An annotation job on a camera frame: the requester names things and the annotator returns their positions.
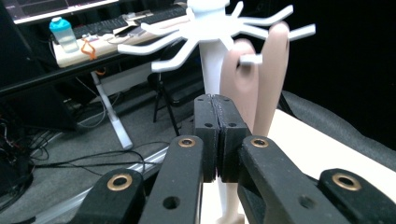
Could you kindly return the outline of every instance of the bottle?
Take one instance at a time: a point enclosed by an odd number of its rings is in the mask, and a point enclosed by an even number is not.
[[[66,53],[78,50],[78,43],[70,22],[62,17],[55,17],[49,23],[49,29]]]

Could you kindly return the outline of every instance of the desk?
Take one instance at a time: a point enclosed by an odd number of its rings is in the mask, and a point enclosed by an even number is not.
[[[188,21],[187,16],[182,16],[178,18],[174,18],[168,21],[161,21],[152,26],[157,28],[166,28],[170,26],[179,25],[183,22]],[[127,21],[129,26],[136,26],[134,21]],[[120,28],[118,30],[113,31],[117,33],[125,28]],[[103,35],[99,36],[99,39],[90,42],[91,46],[95,49],[95,56],[102,57],[107,54],[111,54],[117,52],[118,44],[128,44],[128,45],[136,45],[140,43],[144,43],[151,39],[154,39],[158,36],[152,35],[150,33],[143,33],[139,36],[125,36],[125,37],[115,37],[114,35]],[[78,40],[79,48],[83,48],[84,41],[82,39]],[[56,57],[56,62],[60,67],[67,67],[77,63],[85,63],[89,62],[92,59],[90,55],[83,53],[81,50],[72,53],[65,53],[60,45],[52,44],[54,48],[54,53]],[[96,86],[96,89],[99,92],[101,100],[106,107],[107,115],[111,121],[111,124],[117,134],[117,137],[120,139],[120,143],[122,148],[129,149],[133,147],[133,143],[125,131],[120,118],[117,116],[116,112],[113,109],[110,101],[108,100],[108,95],[112,93],[123,91],[128,87],[132,87],[139,83],[142,83],[146,80],[147,76],[151,73],[150,63],[143,64],[141,66],[137,66],[136,68],[132,68],[120,74],[116,74],[112,77],[99,78],[94,70],[91,71],[93,82]]]

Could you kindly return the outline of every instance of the white stand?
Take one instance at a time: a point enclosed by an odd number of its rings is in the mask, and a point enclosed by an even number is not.
[[[242,12],[243,2],[239,2],[232,15],[225,14],[225,7],[229,5],[229,0],[189,0],[187,2],[187,15],[190,21],[183,23],[178,29],[156,29],[150,25],[142,24],[142,28],[155,35],[166,35],[157,42],[144,46],[118,45],[118,51],[126,54],[150,54],[166,45],[171,44],[178,38],[187,40],[180,52],[171,60],[153,62],[151,69],[153,72],[169,71],[179,68],[192,50],[199,44],[204,74],[205,92],[209,94],[219,94],[219,81],[221,66],[225,54],[233,47],[233,36],[247,34],[260,39],[268,36],[268,31],[252,26],[269,26],[283,20],[292,13],[292,6],[285,7],[274,16],[266,19],[259,18],[238,18]],[[315,25],[309,25],[296,31],[291,31],[290,40],[296,40],[315,33]],[[244,63],[252,58],[245,58]],[[238,200],[235,197],[236,186],[226,185],[226,202],[223,200],[223,215],[219,221],[227,223],[237,223]]]
[[[114,111],[113,106],[108,100],[108,97],[103,89],[99,77],[96,75],[95,72],[91,72],[91,76],[95,83],[96,89],[99,91],[99,95],[102,99],[102,102],[106,107],[107,115],[108,118],[110,119],[111,125],[113,125],[114,131],[116,131],[117,137],[120,139],[122,148],[124,149],[132,148],[134,145],[132,144],[132,141],[129,138],[128,133],[125,131],[125,128],[123,127],[119,117],[117,116],[116,111]]]

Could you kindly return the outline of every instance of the orange clip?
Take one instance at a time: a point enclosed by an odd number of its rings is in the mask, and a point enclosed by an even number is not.
[[[85,46],[86,46],[86,45],[88,45],[88,46],[92,49],[91,52],[85,50]],[[92,61],[93,59],[96,59],[96,55],[95,55],[96,49],[90,44],[90,41],[88,41],[87,39],[84,39],[84,45],[83,45],[82,48],[81,48],[81,52],[83,52],[84,54],[90,55],[90,60],[91,60],[91,61]]]

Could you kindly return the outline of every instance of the gray carpet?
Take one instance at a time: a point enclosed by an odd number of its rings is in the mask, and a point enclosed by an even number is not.
[[[156,123],[152,122],[154,92],[149,91],[147,87],[142,87],[124,94],[122,103],[115,104],[114,107],[127,132],[132,137],[134,150],[147,157],[166,147],[167,143],[176,135],[166,109],[160,110]],[[395,151],[364,137],[331,111],[289,92],[284,92],[284,95],[298,119],[396,171]],[[85,115],[85,117],[90,117],[100,110],[99,106],[91,114]],[[181,133],[191,133],[192,102],[175,108],[174,112],[177,122],[181,126]],[[86,121],[84,125],[93,125],[100,118],[101,116],[97,116],[93,120]],[[95,153],[122,150],[108,118],[105,118],[95,128],[80,127],[74,133],[62,133],[51,140],[46,149],[48,150],[49,158],[46,161],[35,161],[37,164],[68,161]],[[139,158],[136,155],[122,154],[76,161],[73,164],[82,165],[120,161],[139,161]],[[123,165],[123,167],[129,167],[131,164]],[[90,170],[103,175],[118,167],[121,166],[93,167]],[[46,212],[52,206],[56,206],[89,189],[100,176],[82,168],[51,168],[35,169],[34,178],[32,186],[21,198],[0,214],[0,223],[21,222]],[[72,210],[61,214],[49,223],[66,223],[75,213],[76,210]]]

